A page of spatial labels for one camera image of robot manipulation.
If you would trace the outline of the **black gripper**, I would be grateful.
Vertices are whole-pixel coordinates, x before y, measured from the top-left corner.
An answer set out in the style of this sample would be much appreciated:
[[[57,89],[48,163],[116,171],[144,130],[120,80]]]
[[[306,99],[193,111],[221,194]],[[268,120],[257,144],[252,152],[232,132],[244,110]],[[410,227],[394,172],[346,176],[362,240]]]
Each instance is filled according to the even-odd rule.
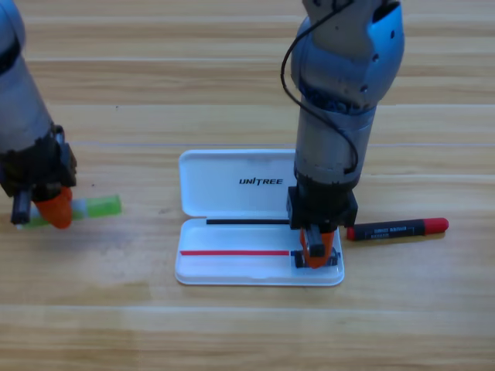
[[[76,167],[60,125],[51,126],[33,146],[2,154],[1,186],[13,198],[11,223],[29,223],[34,205],[48,224],[68,228],[73,219],[71,189],[77,184]]]
[[[288,188],[287,212],[291,229],[301,230],[303,261],[317,269],[329,265],[339,226],[353,226],[357,217],[355,182],[325,185],[298,181]]]

